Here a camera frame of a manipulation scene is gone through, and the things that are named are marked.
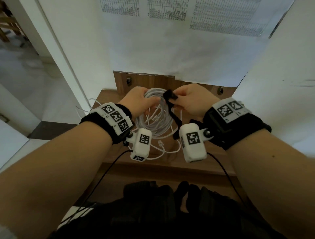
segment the bolt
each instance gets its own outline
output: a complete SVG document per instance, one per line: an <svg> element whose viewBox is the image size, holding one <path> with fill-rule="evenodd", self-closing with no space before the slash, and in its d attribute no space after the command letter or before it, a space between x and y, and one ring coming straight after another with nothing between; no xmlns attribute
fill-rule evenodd
<svg viewBox="0 0 315 239"><path fill-rule="evenodd" d="M203 132L203 134L204 134L205 137L209 138L209 136L210 136L210 131L209 131L209 130L205 130L205 131Z"/></svg>

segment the white wall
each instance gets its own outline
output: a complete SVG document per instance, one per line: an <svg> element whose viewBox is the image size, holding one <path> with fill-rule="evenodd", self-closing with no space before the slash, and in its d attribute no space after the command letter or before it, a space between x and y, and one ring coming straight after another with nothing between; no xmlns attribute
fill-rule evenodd
<svg viewBox="0 0 315 239"><path fill-rule="evenodd" d="M36 31L33 23L31 22L30 18L26 14L24 8L22 7L19 0L5 0L6 4L8 5L9 9L13 13L13 16L17 19L18 23L20 24L21 28L29 38L30 42L32 43L33 47L37 51L37 53L42 57L50 57L51 55L45 46L42 38L39 36L38 32Z"/></svg>
<svg viewBox="0 0 315 239"><path fill-rule="evenodd" d="M1 84L0 113L10 119L12 127L17 125L16 130L26 136L40 123L40 120Z"/></svg>
<svg viewBox="0 0 315 239"><path fill-rule="evenodd" d="M100 2L39 0L85 95L97 98L102 89L116 89L101 26Z"/></svg>
<svg viewBox="0 0 315 239"><path fill-rule="evenodd" d="M233 95L306 154L315 154L314 12L314 0L295 1Z"/></svg>

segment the black fabric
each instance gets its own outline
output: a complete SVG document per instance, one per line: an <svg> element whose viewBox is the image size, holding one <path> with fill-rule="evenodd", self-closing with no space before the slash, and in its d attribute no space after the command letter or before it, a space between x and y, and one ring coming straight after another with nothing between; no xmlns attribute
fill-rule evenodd
<svg viewBox="0 0 315 239"><path fill-rule="evenodd" d="M181 128L181 126L183 125L182 121L172 112L172 107L174 106L174 104L172 104L171 102L169 102L169 99L173 99L176 100L178 98L177 95L175 95L172 90L167 90L163 93L163 98L165 99L166 104L169 107L169 114L170 116L173 118L173 120L175 121L175 123L177 124L178 128L176 130L176 132L173 134L173 139L179 139L179 129Z"/></svg>
<svg viewBox="0 0 315 239"><path fill-rule="evenodd" d="M124 113L129 116L129 118L131 119L131 112L130 110L121 105L121 104L116 104L119 108L122 109L122 111L124 111ZM112 126L110 126L107 121L102 117L100 116L97 112L94 112L94 113L91 113L91 114L88 114L86 116L84 116L82 119L81 119L81 123L83 122L86 122L86 121L90 121L90 122L93 122L95 124L97 124L98 126L100 126L101 128L103 128L109 135L110 137L112 138L112 141L113 141L113 144L118 144L122 141L125 141L126 140L126 137L127 135L129 134L130 130L132 129L132 127L130 127L129 129L127 129L125 132L123 132L121 135L117 135L114 128Z"/></svg>
<svg viewBox="0 0 315 239"><path fill-rule="evenodd" d="M209 141L224 150L261 129L267 129L271 132L269 125L250 113L227 124L213 107L204 115L203 124L210 130L211 136L214 136Z"/></svg>
<svg viewBox="0 0 315 239"><path fill-rule="evenodd" d="M189 213L184 213L179 208L187 191ZM188 182L173 193L168 185L142 181L126 185L123 194L62 226L49 239L285 238L236 201Z"/></svg>

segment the wrist strap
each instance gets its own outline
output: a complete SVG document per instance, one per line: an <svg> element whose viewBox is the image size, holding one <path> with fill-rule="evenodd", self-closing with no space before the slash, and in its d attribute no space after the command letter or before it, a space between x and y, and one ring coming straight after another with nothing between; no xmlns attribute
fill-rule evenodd
<svg viewBox="0 0 315 239"><path fill-rule="evenodd" d="M214 136L210 142L224 150L261 129L271 132L269 125L231 97L215 103L205 114L203 123Z"/></svg>
<svg viewBox="0 0 315 239"><path fill-rule="evenodd" d="M91 110L80 124L86 121L97 124L110 135L113 144L118 144L126 139L134 126L130 118L131 112L128 108L110 102Z"/></svg>

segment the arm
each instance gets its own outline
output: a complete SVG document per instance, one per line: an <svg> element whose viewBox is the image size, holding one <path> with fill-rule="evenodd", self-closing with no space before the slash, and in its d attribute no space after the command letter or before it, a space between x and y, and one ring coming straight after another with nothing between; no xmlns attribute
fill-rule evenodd
<svg viewBox="0 0 315 239"><path fill-rule="evenodd" d="M119 103L137 117L159 97L132 89ZM0 174L0 224L19 238L46 238L93 180L112 146L109 134L84 122Z"/></svg>
<svg viewBox="0 0 315 239"><path fill-rule="evenodd" d="M219 101L198 84L174 93L179 98L172 103L200 117ZM226 152L248 197L276 230L300 238L314 233L314 161L267 130L247 136Z"/></svg>

